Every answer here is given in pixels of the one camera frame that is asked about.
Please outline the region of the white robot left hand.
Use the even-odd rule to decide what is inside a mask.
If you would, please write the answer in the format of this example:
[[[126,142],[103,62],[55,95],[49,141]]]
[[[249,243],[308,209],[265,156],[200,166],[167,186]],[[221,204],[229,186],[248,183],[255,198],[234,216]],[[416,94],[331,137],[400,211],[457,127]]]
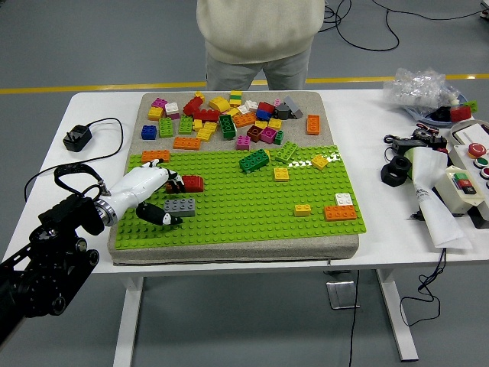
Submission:
[[[183,220],[173,216],[146,199],[170,184],[176,193],[186,191],[182,177],[153,160],[128,172],[106,195],[95,201],[96,209],[105,226],[113,226],[128,209],[135,209],[139,219],[158,226],[179,225]]]

